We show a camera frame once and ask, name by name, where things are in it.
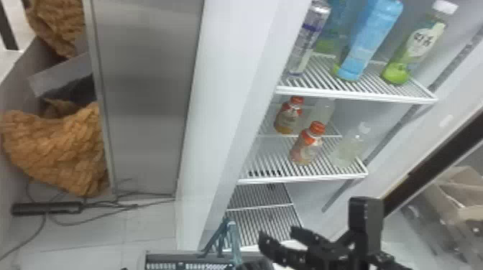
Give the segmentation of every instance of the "juice bottle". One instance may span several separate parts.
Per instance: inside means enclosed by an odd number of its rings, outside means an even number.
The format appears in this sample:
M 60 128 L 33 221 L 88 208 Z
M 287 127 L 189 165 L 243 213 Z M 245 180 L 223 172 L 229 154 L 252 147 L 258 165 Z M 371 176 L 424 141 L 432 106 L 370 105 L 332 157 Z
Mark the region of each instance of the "juice bottle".
M 411 71 L 423 61 L 446 29 L 447 23 L 443 18 L 452 15 L 457 9 L 458 6 L 451 2 L 435 1 L 433 11 L 419 21 L 416 30 L 399 46 L 381 77 L 396 85 L 407 82 Z
M 298 117 L 302 114 L 300 106 L 303 104 L 303 97 L 292 96 L 289 101 L 282 104 L 278 111 L 273 126 L 281 134 L 291 134 L 297 123 Z
M 358 80 L 402 12 L 398 0 L 368 0 L 347 44 L 339 45 L 333 73 L 343 80 Z
M 308 165 L 317 157 L 317 148 L 322 145 L 326 126 L 314 121 L 310 128 L 302 130 L 290 150 L 290 159 L 298 165 Z

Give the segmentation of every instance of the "blue bottle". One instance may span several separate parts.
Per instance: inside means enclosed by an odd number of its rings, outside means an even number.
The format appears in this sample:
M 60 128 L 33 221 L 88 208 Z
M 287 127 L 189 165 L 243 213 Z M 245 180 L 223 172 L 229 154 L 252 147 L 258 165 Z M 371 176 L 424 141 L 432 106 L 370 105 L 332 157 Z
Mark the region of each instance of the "blue bottle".
M 343 80 L 358 80 L 402 12 L 403 3 L 398 0 L 368 0 L 348 44 L 337 54 L 334 74 Z
M 328 17 L 322 33 L 318 36 L 315 52 L 335 54 L 339 39 L 347 39 L 351 26 L 356 22 L 357 12 L 366 0 L 328 0 L 331 15 Z

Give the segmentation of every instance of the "woven basket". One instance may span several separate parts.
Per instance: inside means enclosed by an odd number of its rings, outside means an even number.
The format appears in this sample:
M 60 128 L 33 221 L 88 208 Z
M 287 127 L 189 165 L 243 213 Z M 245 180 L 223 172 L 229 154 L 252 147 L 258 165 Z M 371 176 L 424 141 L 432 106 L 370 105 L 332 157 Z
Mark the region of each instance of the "woven basket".
M 99 108 L 52 101 L 44 117 L 8 111 L 1 121 L 3 148 L 11 162 L 40 182 L 77 196 L 107 187 Z
M 84 31 L 81 0 L 31 0 L 27 20 L 35 34 L 65 57 L 76 56 L 74 41 Z

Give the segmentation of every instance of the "silver can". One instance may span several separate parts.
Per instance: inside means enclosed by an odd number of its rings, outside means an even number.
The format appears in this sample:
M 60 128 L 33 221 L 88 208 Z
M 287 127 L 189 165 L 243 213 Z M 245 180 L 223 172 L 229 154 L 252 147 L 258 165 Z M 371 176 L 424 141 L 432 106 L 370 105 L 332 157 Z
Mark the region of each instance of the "silver can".
M 302 75 L 330 13 L 331 7 L 325 0 L 312 1 L 285 66 L 285 78 L 298 78 Z

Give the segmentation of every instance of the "robotic arm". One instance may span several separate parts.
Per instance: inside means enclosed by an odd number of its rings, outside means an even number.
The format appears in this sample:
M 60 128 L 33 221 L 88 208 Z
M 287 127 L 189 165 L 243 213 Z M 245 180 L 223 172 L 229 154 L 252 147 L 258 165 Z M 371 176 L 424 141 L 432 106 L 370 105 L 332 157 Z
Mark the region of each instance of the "robotic arm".
M 306 251 L 284 247 L 264 232 L 259 233 L 260 252 L 281 266 L 295 270 L 411 270 L 381 251 L 384 205 L 381 200 L 353 197 L 349 201 L 349 230 L 335 242 L 310 230 L 292 227 L 290 237 L 307 246 Z

